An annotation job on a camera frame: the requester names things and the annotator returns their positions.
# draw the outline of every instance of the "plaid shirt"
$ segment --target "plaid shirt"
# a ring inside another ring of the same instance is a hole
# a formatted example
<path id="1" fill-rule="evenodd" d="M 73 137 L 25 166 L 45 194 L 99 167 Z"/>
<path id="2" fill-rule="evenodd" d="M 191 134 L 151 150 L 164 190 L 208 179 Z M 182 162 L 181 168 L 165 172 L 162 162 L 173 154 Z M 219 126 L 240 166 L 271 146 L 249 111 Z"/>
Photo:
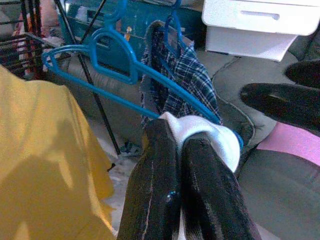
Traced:
<path id="1" fill-rule="evenodd" d="M 173 76 L 162 65 L 160 58 L 167 63 Z M 211 110 L 219 119 L 219 123 L 222 123 L 212 81 L 208 76 L 205 66 L 198 61 L 193 44 L 189 45 L 179 58 L 176 58 L 164 45 L 164 33 L 154 30 L 152 34 L 151 54 L 148 48 L 146 48 L 141 62 L 150 65 L 153 69 L 183 87 Z M 146 91 L 146 88 L 140 89 L 141 106 L 143 108 L 150 109 L 145 101 L 145 95 L 149 94 L 154 100 L 157 113 L 160 115 L 164 112 L 170 112 L 177 118 L 187 115 L 203 117 L 201 113 L 196 111 L 181 97 L 157 81 L 150 79 L 149 76 L 142 76 L 141 85 L 144 85 L 147 80 L 150 80 L 148 91 Z M 148 117 L 142 116 L 141 123 L 143 127 L 147 124 L 148 120 L 150 120 Z"/>

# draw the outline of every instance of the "drying rack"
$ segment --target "drying rack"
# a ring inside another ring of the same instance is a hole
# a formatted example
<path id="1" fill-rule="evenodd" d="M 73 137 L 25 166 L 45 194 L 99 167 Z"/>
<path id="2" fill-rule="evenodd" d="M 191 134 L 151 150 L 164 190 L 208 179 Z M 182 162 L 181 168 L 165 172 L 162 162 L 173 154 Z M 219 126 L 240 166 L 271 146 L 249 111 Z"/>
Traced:
<path id="1" fill-rule="evenodd" d="M 88 26 L 86 33 L 82 38 L 82 41 L 89 34 L 105 2 L 106 0 L 103 0 L 101 2 L 100 7 L 98 8 L 95 16 L 93 17 L 90 25 Z M 60 0 L 55 0 L 55 4 L 59 10 L 59 13 L 62 16 L 65 26 L 67 27 L 68 33 L 70 34 L 70 36 L 74 37 L 72 30 L 70 28 L 66 13 L 64 11 L 64 8 L 61 5 Z M 1 26 L 3 25 L 23 23 L 25 33 L 17 36 L 10 36 L 0 40 L 0 50 L 1 50 L 0 65 L 7 68 L 11 73 L 15 74 L 20 78 L 27 79 L 27 80 L 34 79 L 33 76 L 25 75 L 25 70 L 29 69 L 30 72 L 34 74 L 34 76 L 37 76 L 38 79 L 43 80 L 45 79 L 45 77 L 43 72 L 42 53 L 44 52 L 45 49 L 54 49 L 54 48 L 57 48 L 58 46 L 50 42 L 47 42 L 41 38 L 42 33 L 41 33 L 40 0 L 7 0 L 4 2 L 0 2 L 0 6 L 9 7 L 12 5 L 20 5 L 22 19 L 0 22 L 0 30 L 1 30 Z M 28 17 L 27 17 L 28 13 L 30 14 L 30 21 L 28 21 Z M 23 59 L 20 59 L 20 55 L 26 55 L 26 57 Z M 66 53 L 63 56 L 57 58 L 56 60 L 59 61 L 69 57 L 70 55 Z M 88 67 L 86 66 L 86 63 L 83 57 L 81 55 L 79 55 L 78 57 L 81 62 L 83 71 L 86 75 L 87 81 L 93 84 Z M 116 142 L 116 139 L 110 127 L 107 115 L 103 109 L 100 98 L 96 93 L 93 93 L 93 95 L 98 105 L 98 108 L 100 110 L 100 113 L 102 115 L 102 118 L 104 120 L 104 124 L 113 142 L 114 148 L 117 154 L 119 155 L 120 149 L 118 147 L 118 144 Z"/>
<path id="2" fill-rule="evenodd" d="M 41 55 L 44 49 L 52 49 L 57 46 L 41 38 L 40 0 L 0 2 L 0 6 L 10 7 L 12 5 L 20 5 L 22 19 L 0 22 L 0 30 L 4 25 L 23 23 L 25 33 L 0 40 L 0 64 L 20 78 L 30 79 L 30 76 L 25 75 L 27 69 L 41 78 L 43 76 Z M 26 55 L 26 57 L 20 59 L 20 55 Z"/>

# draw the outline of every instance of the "gray upholstery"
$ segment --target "gray upholstery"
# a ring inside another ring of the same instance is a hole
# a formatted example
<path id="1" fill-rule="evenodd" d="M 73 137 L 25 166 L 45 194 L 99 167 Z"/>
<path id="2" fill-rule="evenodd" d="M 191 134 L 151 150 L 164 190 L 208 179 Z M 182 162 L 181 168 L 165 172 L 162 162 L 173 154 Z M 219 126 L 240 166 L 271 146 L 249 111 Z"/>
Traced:
<path id="1" fill-rule="evenodd" d="M 101 75 L 93 69 L 88 58 L 85 58 L 85 62 L 87 63 L 88 70 L 96 87 L 105 89 L 129 100 L 130 102 L 140 105 L 138 84 L 128 85 Z M 71 75 L 86 81 L 86 76 L 76 56 L 63 61 L 61 68 L 63 71 L 69 72 Z M 93 94 L 90 91 L 74 82 L 68 81 L 52 73 L 50 73 L 47 78 L 56 84 L 66 85 L 85 114 L 103 123 Z M 140 145 L 142 137 L 142 128 L 140 124 L 141 116 L 137 112 L 102 96 L 100 99 L 112 130 L 125 140 L 130 140 L 133 143 Z"/>
<path id="2" fill-rule="evenodd" d="M 254 221 L 282 240 L 320 239 L 320 167 L 303 158 L 255 150 L 239 184 Z"/>
<path id="3" fill-rule="evenodd" d="M 247 150 L 265 139 L 276 122 L 245 105 L 239 97 L 241 88 L 249 83 L 292 83 L 283 75 L 283 71 L 296 61 L 289 52 L 281 62 L 251 57 L 235 58 L 213 76 L 224 124 L 242 136 Z"/>

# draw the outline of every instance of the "clothes hanger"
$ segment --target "clothes hanger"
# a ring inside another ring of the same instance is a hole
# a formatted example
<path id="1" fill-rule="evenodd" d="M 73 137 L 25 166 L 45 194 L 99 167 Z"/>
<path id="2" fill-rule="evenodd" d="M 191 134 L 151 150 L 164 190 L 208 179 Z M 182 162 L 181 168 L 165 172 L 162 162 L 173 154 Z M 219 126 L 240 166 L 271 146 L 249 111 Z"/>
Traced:
<path id="1" fill-rule="evenodd" d="M 136 55 L 130 46 L 130 44 L 124 39 L 124 37 L 118 33 L 113 26 L 115 26 L 116 22 L 122 18 L 126 11 L 128 0 L 119 0 L 116 10 L 112 14 L 105 14 L 104 15 L 104 27 L 96 30 L 89 41 L 88 45 L 84 44 L 74 44 L 74 45 L 66 45 L 62 47 L 55 48 L 49 52 L 45 52 L 42 54 L 42 61 L 43 63 L 53 71 L 54 73 L 69 79 L 71 81 L 74 81 L 83 87 L 86 87 L 93 91 L 94 93 L 100 94 L 110 100 L 113 100 L 117 103 L 120 103 L 128 108 L 131 108 L 139 113 L 141 113 L 144 116 L 150 117 L 152 119 L 156 119 L 159 117 L 159 115 L 155 112 L 152 112 L 148 109 L 144 109 L 130 101 L 127 101 L 123 99 L 120 96 L 117 96 L 115 94 L 112 94 L 108 91 L 105 91 L 101 88 L 98 88 L 92 84 L 87 83 L 86 81 L 83 81 L 75 76 L 72 76 L 66 72 L 63 72 L 55 59 L 55 55 L 58 53 L 65 53 L 65 52 L 81 52 L 81 53 L 87 53 L 90 57 L 91 64 L 93 68 L 106 76 L 109 76 L 111 78 L 114 78 L 116 80 L 119 80 L 126 84 L 136 84 L 138 81 L 138 71 L 152 77 L 154 80 L 159 82 L 160 84 L 164 85 L 165 87 L 169 88 L 177 94 L 179 97 L 184 99 L 186 102 L 188 102 L 191 106 L 194 107 L 195 110 L 200 112 L 204 117 L 208 118 L 211 122 L 215 124 L 219 124 L 218 118 L 207 108 L 205 107 L 200 101 L 198 101 L 194 96 L 192 96 L 190 93 L 188 93 L 186 90 L 184 90 L 181 86 L 170 80 L 169 78 L 163 76 L 159 72 L 155 71 L 149 66 L 144 65 L 143 63 L 139 62 L 136 58 Z M 181 0 L 177 0 L 176 4 L 178 5 L 181 2 Z M 116 72 L 114 70 L 108 69 L 104 66 L 99 65 L 98 58 L 97 58 L 97 42 L 102 37 L 110 37 L 113 40 L 115 40 L 124 50 L 126 55 L 128 56 L 128 64 L 129 64 L 129 76 L 121 74 L 119 72 Z"/>
<path id="2" fill-rule="evenodd" d="M 187 48 L 187 45 L 183 41 L 183 35 L 181 32 L 181 24 L 180 24 L 180 20 L 179 20 L 178 14 L 177 14 L 177 10 L 180 8 L 180 5 L 181 5 L 181 0 L 176 0 L 175 3 L 172 5 L 171 15 L 168 16 L 168 18 L 165 21 L 165 25 L 164 25 L 164 45 L 177 58 L 180 57 L 181 48 L 184 50 Z M 171 23 L 172 20 L 175 22 L 175 26 L 176 26 L 176 35 L 177 35 L 176 49 L 174 49 L 169 44 L 169 41 L 168 41 L 169 24 Z"/>
<path id="3" fill-rule="evenodd" d="M 181 0 L 176 0 L 175 3 L 171 6 L 172 11 L 171 14 L 167 17 L 164 27 L 161 27 L 160 30 L 164 31 L 164 46 L 171 52 L 176 58 L 179 58 L 181 55 L 181 48 L 185 50 L 187 48 L 187 45 L 183 41 L 183 35 L 181 32 L 181 24 L 180 20 L 177 14 L 177 10 L 179 9 L 181 5 Z M 169 24 L 171 21 L 175 22 L 176 26 L 176 49 L 174 49 L 170 44 L 169 44 Z M 162 59 L 162 57 L 157 54 L 158 59 L 160 60 L 161 64 L 164 66 L 164 68 L 168 71 L 168 73 L 174 78 L 174 73 L 168 66 L 165 60 Z"/>

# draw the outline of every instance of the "yellow fabric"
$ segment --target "yellow fabric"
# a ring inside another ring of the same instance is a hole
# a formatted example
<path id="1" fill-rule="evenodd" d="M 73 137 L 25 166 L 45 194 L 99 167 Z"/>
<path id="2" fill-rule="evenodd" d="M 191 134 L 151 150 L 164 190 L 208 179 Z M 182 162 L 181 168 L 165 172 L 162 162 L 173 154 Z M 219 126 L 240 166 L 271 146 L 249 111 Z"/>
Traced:
<path id="1" fill-rule="evenodd" d="M 65 86 L 0 66 L 0 240 L 113 240 L 111 163 Z"/>

